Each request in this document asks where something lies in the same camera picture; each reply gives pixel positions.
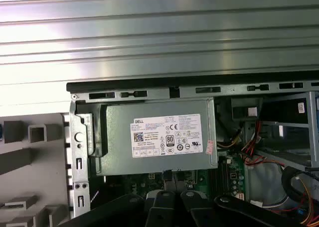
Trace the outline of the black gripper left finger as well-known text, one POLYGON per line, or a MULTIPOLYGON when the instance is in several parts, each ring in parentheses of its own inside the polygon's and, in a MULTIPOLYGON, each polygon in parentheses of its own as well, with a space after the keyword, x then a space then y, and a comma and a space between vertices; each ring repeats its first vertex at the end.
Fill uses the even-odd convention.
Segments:
POLYGON ((60 227, 171 227, 175 193, 155 191, 143 199, 127 194, 60 224, 60 227))

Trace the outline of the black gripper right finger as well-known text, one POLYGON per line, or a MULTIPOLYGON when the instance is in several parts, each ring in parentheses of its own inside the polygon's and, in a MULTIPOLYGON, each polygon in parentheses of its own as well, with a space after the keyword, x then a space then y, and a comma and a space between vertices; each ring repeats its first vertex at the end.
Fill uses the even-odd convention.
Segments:
POLYGON ((302 227, 296 220, 281 216, 229 195, 213 202, 196 191, 181 193, 185 209, 197 227, 302 227))

